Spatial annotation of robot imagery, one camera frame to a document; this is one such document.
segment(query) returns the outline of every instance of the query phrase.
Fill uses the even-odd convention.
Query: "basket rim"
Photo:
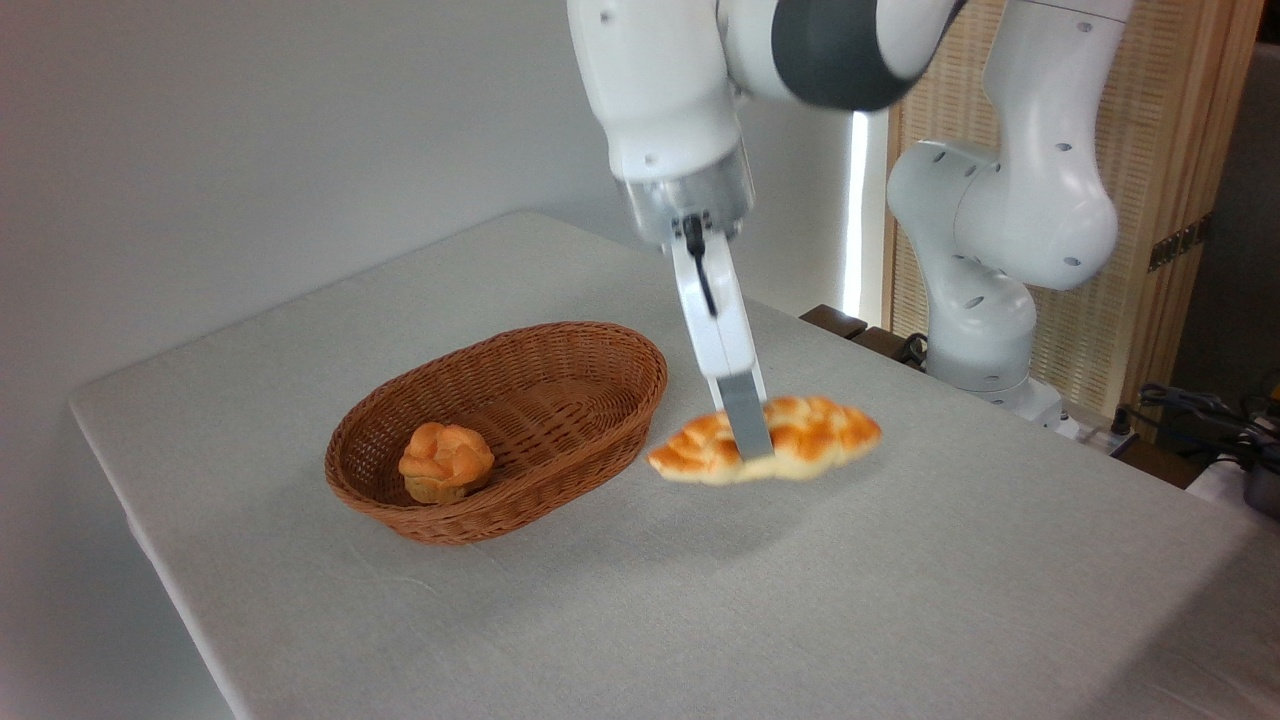
[[[643,355],[648,355],[655,360],[658,370],[658,382],[652,386],[643,388],[643,392],[637,396],[636,409],[630,413],[622,421],[617,423],[604,433],[602,433],[594,442],[584,443],[582,446],[556,456],[552,461],[539,466],[540,475],[559,474],[564,470],[580,465],[586,461],[591,455],[599,451],[600,447],[611,447],[617,442],[634,436],[640,425],[644,425],[644,433],[648,434],[648,424],[652,421],[653,411],[657,405],[662,401],[662,396],[666,391],[668,382],[666,359],[662,355],[662,350],[648,337],[640,332],[621,325],[618,323],[602,322],[602,320],[561,320],[550,323],[539,323],[534,325],[527,325],[522,328],[513,328],[509,331],[503,331],[495,336],[481,340],[476,343],[460,347],[457,350],[449,351],[439,357],[429,360],[415,368],[410,368],[403,373],[383,382],[376,388],[374,388],[367,396],[365,396],[360,402],[352,406],[338,423],[334,429],[329,446],[325,450],[325,479],[328,484],[338,493],[339,498],[347,505],[351,505],[357,511],[360,510],[374,510],[376,509],[379,514],[390,518],[407,518],[415,516],[421,519],[424,515],[433,515],[433,520],[447,521],[456,518],[466,516],[474,511],[479,511],[488,505],[502,502],[504,498],[502,496],[515,495],[521,484],[518,480],[522,475],[511,478],[495,486],[483,488],[481,491],[462,498],[458,502],[445,503],[445,505],[390,505],[387,502],[380,502],[372,500],[364,493],[356,491],[346,479],[346,473],[342,469],[340,456],[346,447],[346,441],[348,438],[348,425],[352,418],[357,414],[366,411],[370,406],[375,405],[389,393],[398,389],[406,379],[413,373],[420,372],[422,368],[433,364],[440,364],[449,359],[454,359],[461,355],[479,354],[492,347],[493,345],[511,342],[525,334],[531,334],[549,328],[573,328],[579,331],[604,331],[609,333],[625,337],[628,342],[634,343],[636,350],[643,351]],[[485,492],[488,489],[498,492]]]

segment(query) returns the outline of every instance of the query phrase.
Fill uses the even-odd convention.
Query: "black cable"
[[[687,215],[681,222],[685,231],[685,249],[694,258],[694,266],[698,268],[698,282],[703,286],[703,297],[707,299],[707,311],[712,318],[719,315],[716,309],[716,299],[712,297],[712,283],[707,279],[707,269],[703,268],[703,256],[707,255],[707,242],[703,240],[703,220],[698,215]]]

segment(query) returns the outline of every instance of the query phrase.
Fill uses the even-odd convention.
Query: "wooden panel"
[[[1203,8],[1201,46],[1187,94],[1188,102],[1201,111],[1190,114],[1188,129],[1178,135],[1181,142],[1175,141],[1184,160],[1180,173],[1170,177],[1166,186],[1165,197],[1170,202],[1161,210],[1170,228],[1166,236],[1212,210],[1261,12],[1261,0],[1211,3]],[[1151,327],[1144,342],[1135,345],[1130,357],[1123,401],[1134,401],[1146,382],[1171,379],[1199,258],[1197,249],[1172,263],[1164,292],[1148,315]]]

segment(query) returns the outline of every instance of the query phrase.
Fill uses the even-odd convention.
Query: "white wall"
[[[744,124],[746,292],[835,302],[846,119]],[[228,715],[72,388],[512,209],[621,233],[594,197],[562,0],[0,4],[0,717]]]

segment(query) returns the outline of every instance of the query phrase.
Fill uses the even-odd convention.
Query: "braided bread roll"
[[[723,410],[691,420],[649,465],[668,480],[727,486],[780,478],[812,480],[867,455],[881,439],[879,425],[861,410],[826,397],[776,397],[764,404],[773,455],[742,461]]]

